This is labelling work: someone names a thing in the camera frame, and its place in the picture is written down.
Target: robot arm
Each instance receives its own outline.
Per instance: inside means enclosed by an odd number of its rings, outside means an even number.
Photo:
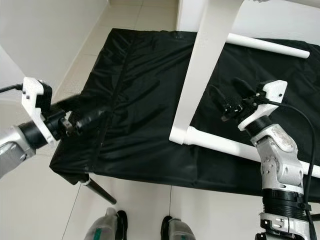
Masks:
[[[23,87],[19,90],[22,90],[22,105],[32,121],[0,132],[0,179],[34,156],[36,150],[44,145],[55,145],[62,138],[95,128],[101,117],[110,111],[101,99],[80,95],[51,104],[51,87],[30,77],[24,78]],[[66,119],[66,113],[77,112],[86,106],[92,111],[79,116],[73,124]]]
[[[297,144],[269,118],[278,106],[268,103],[281,103],[286,87],[287,82],[282,80],[261,83],[256,92],[244,91],[249,96],[237,106],[226,103],[223,94],[215,89],[216,100],[223,109],[222,120],[236,120],[239,130],[251,136],[261,158],[264,211],[260,214],[260,226],[265,232],[258,233],[256,240],[315,238],[314,226],[304,216],[311,207],[304,199],[304,174]]]

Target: metal bracket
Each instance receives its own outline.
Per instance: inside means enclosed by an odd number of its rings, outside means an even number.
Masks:
[[[21,104],[42,133],[48,144],[55,145],[56,140],[42,120],[41,108],[36,107],[37,96],[44,94],[43,85],[32,77],[23,79]]]
[[[262,139],[256,149],[261,157],[262,189],[304,194],[303,167],[296,152],[282,151],[271,137]]]
[[[260,214],[260,219],[262,221],[270,221],[271,227],[275,231],[299,235],[303,237],[304,240],[310,239],[309,223],[307,221],[265,212]]]
[[[17,126],[12,126],[0,134],[0,147],[8,143],[17,144],[26,154],[26,158],[30,158],[36,154],[36,151],[30,147],[25,135]]]
[[[263,137],[269,136],[273,139],[277,146],[287,152],[298,152],[296,142],[285,132],[285,130],[279,124],[272,124],[268,128],[259,132],[256,136],[251,138],[251,142],[254,146],[257,146],[257,142]]]

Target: tile floor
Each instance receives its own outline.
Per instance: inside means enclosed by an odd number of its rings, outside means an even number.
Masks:
[[[81,91],[112,28],[172,31],[176,18],[176,0],[110,0],[54,99]],[[0,239],[81,240],[111,206],[85,186],[72,186],[53,173],[48,166],[54,150],[40,149],[0,181]],[[117,210],[127,212],[129,240],[159,240],[162,219],[169,214],[188,223],[198,240],[247,240],[261,231],[260,197],[92,178],[117,199]],[[312,206],[320,211],[319,204]]]

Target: white wall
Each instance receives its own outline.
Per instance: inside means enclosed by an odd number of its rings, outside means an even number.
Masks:
[[[24,73],[0,45],[0,88],[13,85],[14,81],[16,81],[15,83],[21,83],[24,77]],[[0,93],[0,107],[4,104],[1,100],[6,99],[19,102],[21,99],[21,91],[11,90]]]
[[[0,44],[26,76],[46,81],[55,91],[107,2],[1,0]],[[0,88],[21,81],[1,79]]]
[[[18,126],[30,121],[26,110],[19,102],[2,100],[0,114],[0,133],[13,125]]]
[[[199,6],[204,5],[206,0],[180,0],[179,2],[177,29],[198,31],[201,20]],[[261,3],[245,0],[231,32],[247,37],[301,40],[320,45],[319,23],[320,8],[284,0]]]

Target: white metal bar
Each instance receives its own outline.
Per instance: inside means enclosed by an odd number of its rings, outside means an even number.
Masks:
[[[182,144],[243,0],[208,0],[169,139]]]
[[[187,145],[197,145],[207,149],[261,162],[258,151],[254,146],[199,131],[192,126],[188,127],[183,143]],[[309,163],[304,161],[300,161],[300,163],[302,164],[303,173],[308,174]],[[314,165],[312,176],[320,178],[320,166]]]
[[[247,36],[241,36],[233,33],[229,33],[226,42],[229,44],[240,45],[244,47],[260,49],[277,54],[284,54],[294,56],[298,58],[307,59],[310,56],[310,52],[301,49],[276,44],[273,42],[263,41]]]

